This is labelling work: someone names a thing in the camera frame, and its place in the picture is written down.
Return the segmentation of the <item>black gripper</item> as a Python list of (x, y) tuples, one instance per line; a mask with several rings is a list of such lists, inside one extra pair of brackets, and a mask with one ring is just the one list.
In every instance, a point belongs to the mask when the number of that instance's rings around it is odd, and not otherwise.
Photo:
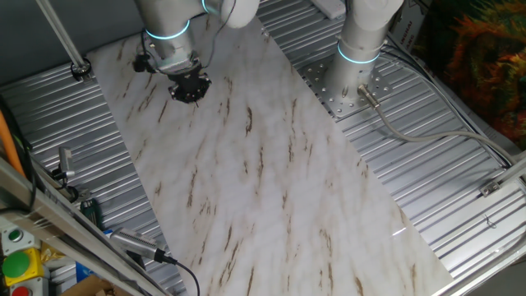
[(168, 88), (168, 92), (173, 100), (185, 103), (186, 98), (190, 98), (191, 103), (196, 103), (203, 99), (210, 88), (211, 80), (206, 73), (194, 69), (190, 72), (168, 75), (170, 81), (174, 83)]

